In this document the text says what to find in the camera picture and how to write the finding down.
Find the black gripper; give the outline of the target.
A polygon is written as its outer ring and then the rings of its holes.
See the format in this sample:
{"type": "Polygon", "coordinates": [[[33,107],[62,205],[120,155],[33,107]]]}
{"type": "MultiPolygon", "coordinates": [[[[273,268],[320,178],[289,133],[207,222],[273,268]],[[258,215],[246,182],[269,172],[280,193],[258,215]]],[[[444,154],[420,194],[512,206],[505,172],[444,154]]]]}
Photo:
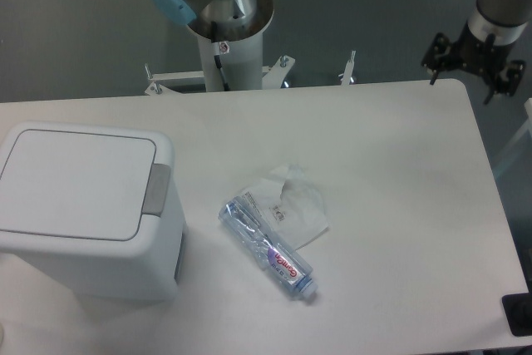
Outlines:
{"type": "Polygon", "coordinates": [[[488,88],[483,101],[484,105],[488,105],[495,95],[513,96],[525,74],[525,61],[508,59],[514,46],[513,43],[497,45],[493,33],[480,40],[471,32],[462,32],[453,42],[439,32],[428,47],[421,65],[428,70],[431,86],[445,71],[461,70],[480,77],[488,88]]]}

